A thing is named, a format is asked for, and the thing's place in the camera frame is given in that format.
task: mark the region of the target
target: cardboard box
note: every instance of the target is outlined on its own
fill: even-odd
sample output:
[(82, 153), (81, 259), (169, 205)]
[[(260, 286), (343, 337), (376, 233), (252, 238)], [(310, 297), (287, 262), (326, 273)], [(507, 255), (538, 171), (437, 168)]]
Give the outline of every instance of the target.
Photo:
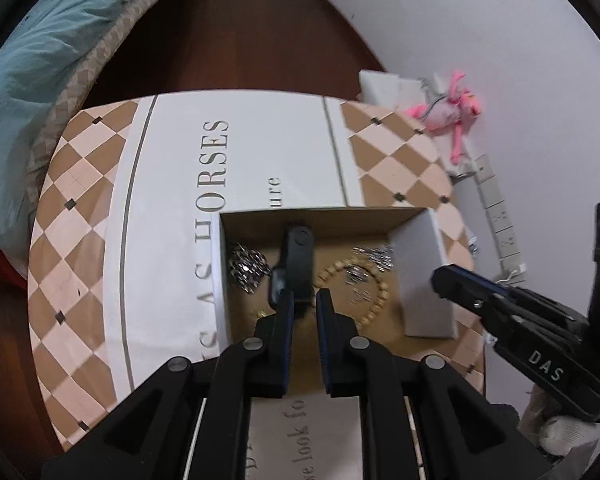
[[(445, 248), (436, 216), (431, 209), (422, 208), (322, 208), (284, 209), (220, 213), (212, 219), (212, 239), (218, 242), (212, 248), (212, 275), (214, 299), (218, 318), (218, 341), (223, 350), (232, 340), (251, 335), (241, 329), (251, 326), (249, 320), (258, 313), (271, 314), (267, 304), (268, 278), (264, 278), (255, 294), (245, 294), (231, 286), (226, 275), (226, 248), (231, 242), (240, 242), (260, 250), (269, 265), (277, 263), (280, 241), (285, 225), (305, 224), (315, 237), (314, 276), (336, 260), (354, 255), (353, 247), (376, 247), (390, 243), (394, 248), (394, 268), (383, 273), (389, 285), (389, 299), (383, 311), (363, 330), (373, 328), (401, 335), (456, 338), (457, 324), (453, 306), (441, 300), (430, 288), (431, 273), (446, 265)], [(359, 300), (353, 287), (346, 285), (344, 272), (333, 277), (328, 287), (337, 312), (359, 319), (366, 314), (371, 302)], [(369, 290), (373, 300), (376, 284), (371, 280), (361, 284)], [(296, 322), (294, 341), (315, 339), (315, 322)], [(313, 355), (305, 348), (303, 354)]]

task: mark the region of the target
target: stuffed animal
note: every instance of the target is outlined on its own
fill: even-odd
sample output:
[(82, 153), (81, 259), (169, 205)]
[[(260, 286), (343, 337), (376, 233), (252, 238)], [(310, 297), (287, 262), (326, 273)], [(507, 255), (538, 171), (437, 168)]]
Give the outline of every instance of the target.
[(451, 163), (455, 166), (460, 160), (463, 127), (482, 112), (474, 94), (468, 88), (459, 86), (465, 75), (464, 72), (453, 70), (446, 94), (439, 95), (431, 104), (417, 105), (404, 111), (408, 116), (421, 120), (433, 134), (448, 126), (454, 127)]

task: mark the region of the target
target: white wall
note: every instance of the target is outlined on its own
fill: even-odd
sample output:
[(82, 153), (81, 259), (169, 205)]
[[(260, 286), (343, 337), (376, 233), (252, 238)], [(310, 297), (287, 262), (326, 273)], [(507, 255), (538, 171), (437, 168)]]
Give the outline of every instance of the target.
[(566, 0), (330, 0), (389, 72), (465, 70), (529, 288), (585, 312), (600, 200), (600, 42)]

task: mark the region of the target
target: teal bedsheet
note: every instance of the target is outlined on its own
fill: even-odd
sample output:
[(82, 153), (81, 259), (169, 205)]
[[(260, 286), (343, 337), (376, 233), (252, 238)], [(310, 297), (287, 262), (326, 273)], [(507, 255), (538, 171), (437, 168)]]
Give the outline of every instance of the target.
[(80, 60), (130, 0), (39, 0), (0, 50), (0, 249), (26, 258), (33, 141)]

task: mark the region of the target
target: gold jewelry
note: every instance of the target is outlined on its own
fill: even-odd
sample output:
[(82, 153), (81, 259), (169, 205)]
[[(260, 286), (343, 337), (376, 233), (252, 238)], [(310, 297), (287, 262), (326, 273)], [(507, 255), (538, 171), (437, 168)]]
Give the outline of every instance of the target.
[[(337, 260), (333, 265), (327, 266), (324, 270), (318, 272), (318, 278), (314, 282), (314, 292), (317, 293), (318, 289), (325, 287), (328, 280), (335, 276), (341, 270), (347, 269), (347, 267), (357, 266), (365, 269), (376, 281), (378, 286), (378, 295), (371, 304), (369, 311), (356, 320), (356, 328), (361, 330), (363, 326), (369, 325), (378, 315), (382, 312), (382, 308), (386, 300), (389, 298), (389, 285), (382, 280), (381, 273), (378, 268), (371, 262), (361, 260), (360, 258), (347, 258), (345, 260)], [(312, 301), (312, 306), (315, 307), (315, 295)]]

